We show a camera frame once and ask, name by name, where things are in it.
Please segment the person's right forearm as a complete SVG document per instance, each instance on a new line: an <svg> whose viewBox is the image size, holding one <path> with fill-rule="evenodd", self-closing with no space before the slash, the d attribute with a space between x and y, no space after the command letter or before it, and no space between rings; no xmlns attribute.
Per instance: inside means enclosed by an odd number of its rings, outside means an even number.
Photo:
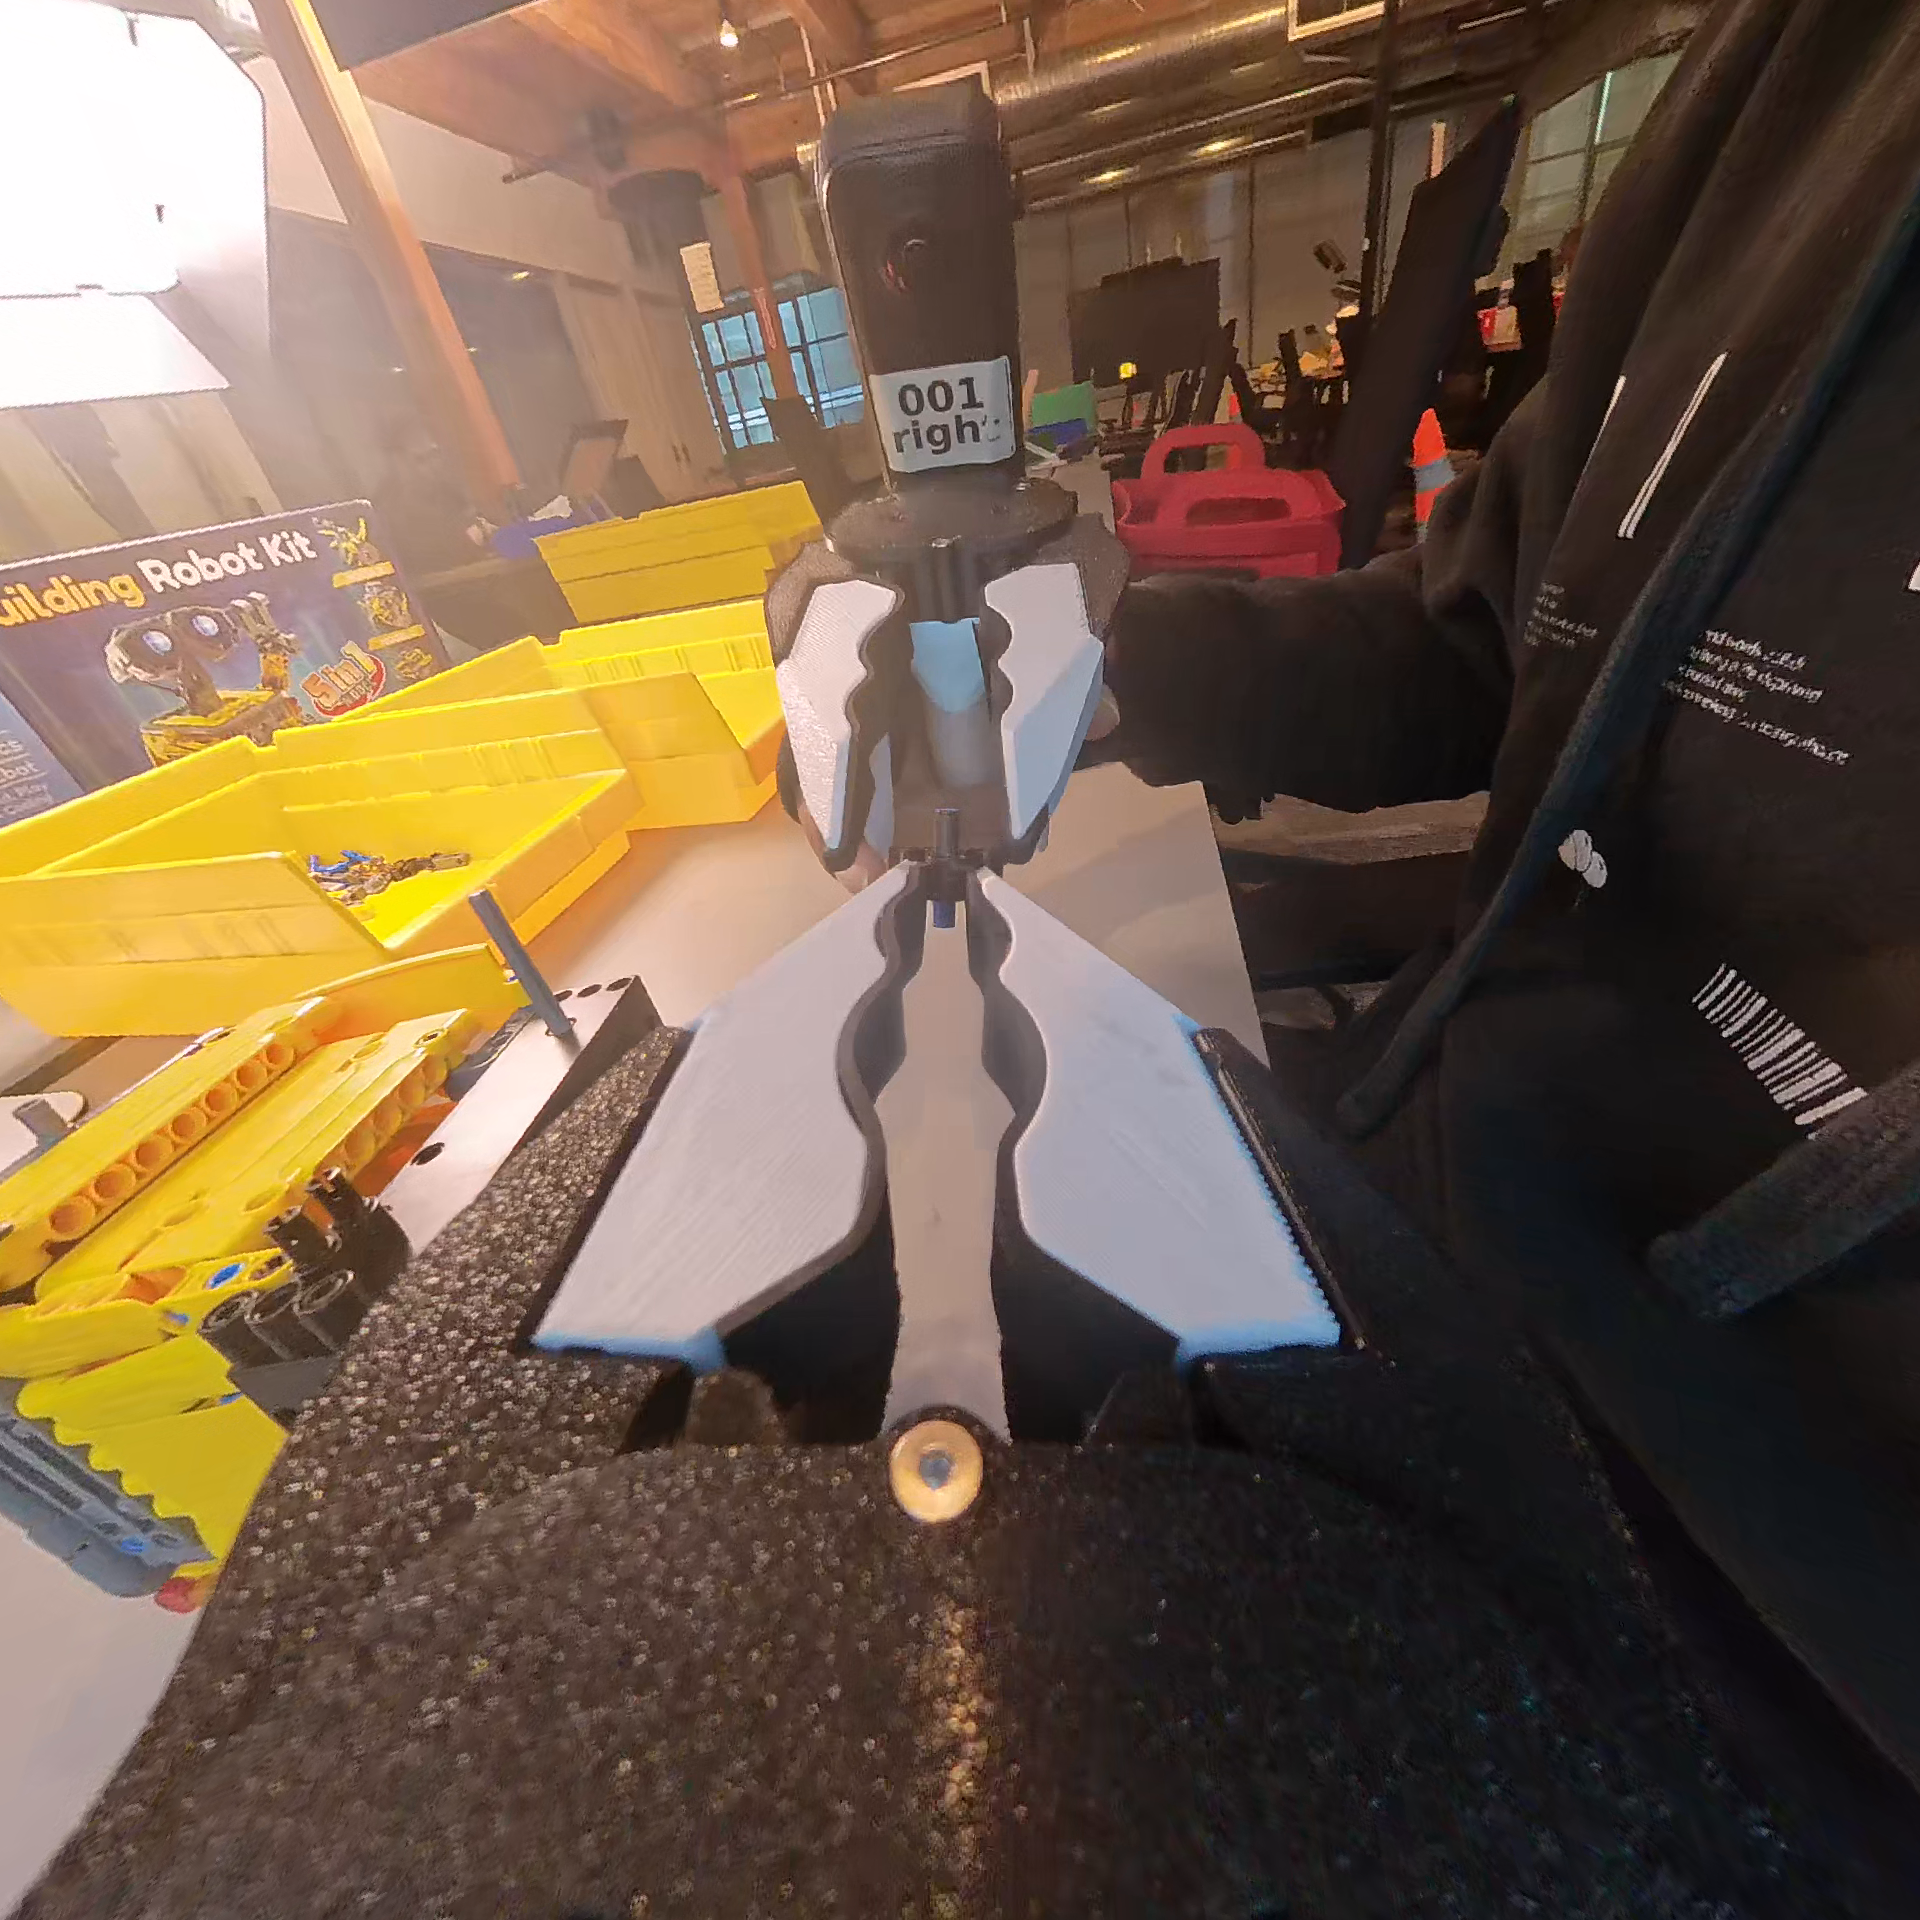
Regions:
<svg viewBox="0 0 1920 1920"><path fill-rule="evenodd" d="M1270 801L1369 812L1462 801L1494 770L1514 693L1514 586L1438 540L1309 580L1158 576L1107 637L1093 754L1202 785L1237 820Z"/></svg>

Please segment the loose metal parts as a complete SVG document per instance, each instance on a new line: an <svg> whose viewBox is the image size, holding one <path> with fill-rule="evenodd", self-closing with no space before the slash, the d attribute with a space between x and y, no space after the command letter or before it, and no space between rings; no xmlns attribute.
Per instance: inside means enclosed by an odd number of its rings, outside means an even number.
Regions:
<svg viewBox="0 0 1920 1920"><path fill-rule="evenodd" d="M462 850L437 850L425 855L378 855L356 848L346 848L333 858L310 855L307 859L308 877L322 893L339 905L361 908L378 896L434 873L457 873L474 864L474 858Z"/></svg>

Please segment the red plastic canister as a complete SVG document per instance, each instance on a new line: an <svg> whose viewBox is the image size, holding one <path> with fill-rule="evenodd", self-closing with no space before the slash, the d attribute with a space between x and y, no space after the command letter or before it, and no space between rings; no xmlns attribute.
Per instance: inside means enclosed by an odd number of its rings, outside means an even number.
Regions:
<svg viewBox="0 0 1920 1920"><path fill-rule="evenodd" d="M1153 440L1142 456L1141 477L1158 483L1187 471L1262 473L1265 468L1265 442L1248 423L1188 423Z"/></svg>
<svg viewBox="0 0 1920 1920"><path fill-rule="evenodd" d="M1345 504L1321 471L1142 471L1112 483L1136 579L1309 580L1338 569Z"/></svg>

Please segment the yellow plastic bin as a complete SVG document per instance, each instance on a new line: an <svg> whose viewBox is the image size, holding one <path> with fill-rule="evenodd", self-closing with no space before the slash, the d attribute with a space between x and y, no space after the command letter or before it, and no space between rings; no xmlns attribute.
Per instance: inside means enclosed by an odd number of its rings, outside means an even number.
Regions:
<svg viewBox="0 0 1920 1920"><path fill-rule="evenodd" d="M68 1040L187 1034L483 944L472 890L529 941L619 861L632 802L622 776L480 785L356 724L234 741L4 831L4 1004ZM348 908L307 873L346 848L472 866Z"/></svg>
<svg viewBox="0 0 1920 1920"><path fill-rule="evenodd" d="M750 820L784 744L754 600L523 637L353 722L384 753L472 762L480 785L626 778L632 831Z"/></svg>
<svg viewBox="0 0 1920 1920"><path fill-rule="evenodd" d="M757 487L601 520L534 540L582 627L762 602L826 528L802 483Z"/></svg>

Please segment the blue printed cardboard box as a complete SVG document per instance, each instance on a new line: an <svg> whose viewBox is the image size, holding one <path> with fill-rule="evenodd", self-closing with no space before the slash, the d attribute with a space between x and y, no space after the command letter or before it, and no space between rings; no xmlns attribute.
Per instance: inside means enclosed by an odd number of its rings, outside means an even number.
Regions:
<svg viewBox="0 0 1920 1920"><path fill-rule="evenodd" d="M2 572L2 825L448 667L364 499Z"/></svg>

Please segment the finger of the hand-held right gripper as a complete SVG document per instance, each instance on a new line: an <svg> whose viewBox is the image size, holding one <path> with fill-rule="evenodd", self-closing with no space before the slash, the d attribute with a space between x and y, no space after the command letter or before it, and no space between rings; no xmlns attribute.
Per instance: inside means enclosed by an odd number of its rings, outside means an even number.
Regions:
<svg viewBox="0 0 1920 1920"><path fill-rule="evenodd" d="M984 858L1026 859L1046 835L1105 691L1082 567L1028 563L988 583L980 632L1005 815Z"/></svg>
<svg viewBox="0 0 1920 1920"><path fill-rule="evenodd" d="M778 796L837 877L896 861L906 592L875 579L774 583Z"/></svg>

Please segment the person in black hoodie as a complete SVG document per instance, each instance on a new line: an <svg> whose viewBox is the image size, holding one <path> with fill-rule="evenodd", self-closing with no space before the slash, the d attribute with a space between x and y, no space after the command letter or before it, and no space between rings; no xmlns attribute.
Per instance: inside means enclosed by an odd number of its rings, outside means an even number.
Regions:
<svg viewBox="0 0 1920 1920"><path fill-rule="evenodd" d="M1542 384L1425 544L1505 691L1446 961L1347 1097L1432 1097L1452 1253L1849 1761L1761 1738L1915 1916L1915 4L1726 4Z"/></svg>

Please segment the grey metal axle rod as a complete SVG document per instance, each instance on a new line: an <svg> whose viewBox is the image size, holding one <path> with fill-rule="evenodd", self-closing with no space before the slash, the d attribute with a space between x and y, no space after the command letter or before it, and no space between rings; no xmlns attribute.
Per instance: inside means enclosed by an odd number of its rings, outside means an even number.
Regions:
<svg viewBox="0 0 1920 1920"><path fill-rule="evenodd" d="M514 930L510 914L484 888L472 890L466 904L486 932L492 946L499 948L502 968L520 984L545 1032L565 1049L565 1055L578 1056L582 1049L578 1029L562 999L545 979L526 941Z"/></svg>

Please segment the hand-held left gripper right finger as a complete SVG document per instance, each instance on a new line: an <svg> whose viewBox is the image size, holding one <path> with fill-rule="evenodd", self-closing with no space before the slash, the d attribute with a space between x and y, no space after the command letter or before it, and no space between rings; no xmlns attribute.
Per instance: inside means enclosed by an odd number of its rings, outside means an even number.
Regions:
<svg viewBox="0 0 1920 1920"><path fill-rule="evenodd" d="M969 877L966 951L1024 1243L1176 1361L1333 1348L1338 1312L1201 1026L995 873Z"/></svg>

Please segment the grey desk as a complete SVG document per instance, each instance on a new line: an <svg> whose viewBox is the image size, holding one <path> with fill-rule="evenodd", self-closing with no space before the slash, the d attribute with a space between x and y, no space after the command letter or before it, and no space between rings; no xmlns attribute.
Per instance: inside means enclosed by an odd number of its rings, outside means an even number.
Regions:
<svg viewBox="0 0 1920 1920"><path fill-rule="evenodd" d="M1178 1004L1265 1055L1258 996L1196 785L1147 786L1120 765L1076 776L1046 848L1014 877L1054 920ZM665 1021L699 1015L841 893L771 805L750 824L643 833L534 937L554 987L638 980ZM938 935L906 996L907 1061L880 1101L904 1173L910 1250L889 1408L950 1393L1001 1418L988 1365L995 1124L1008 1107L980 1069L980 1011L961 935ZM130 1751L202 1617L114 1599L4 1520L4 1913L81 1827Z"/></svg>

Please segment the yellow toy block robot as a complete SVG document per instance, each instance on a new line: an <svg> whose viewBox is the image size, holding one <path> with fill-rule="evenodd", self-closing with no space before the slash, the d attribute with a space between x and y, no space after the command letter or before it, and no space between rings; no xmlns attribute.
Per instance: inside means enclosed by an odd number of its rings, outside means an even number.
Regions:
<svg viewBox="0 0 1920 1920"><path fill-rule="evenodd" d="M4 1169L4 1520L89 1586L187 1617L371 1308L622 1052L633 977L571 1040L465 959L216 1029Z"/></svg>

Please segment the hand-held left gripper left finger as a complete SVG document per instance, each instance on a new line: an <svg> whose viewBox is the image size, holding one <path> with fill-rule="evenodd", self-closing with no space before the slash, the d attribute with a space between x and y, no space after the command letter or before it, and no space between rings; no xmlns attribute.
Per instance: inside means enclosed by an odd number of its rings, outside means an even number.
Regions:
<svg viewBox="0 0 1920 1920"><path fill-rule="evenodd" d="M841 1264L884 1195L923 882L875 881L694 1018L595 1197L534 1347L712 1371Z"/></svg>

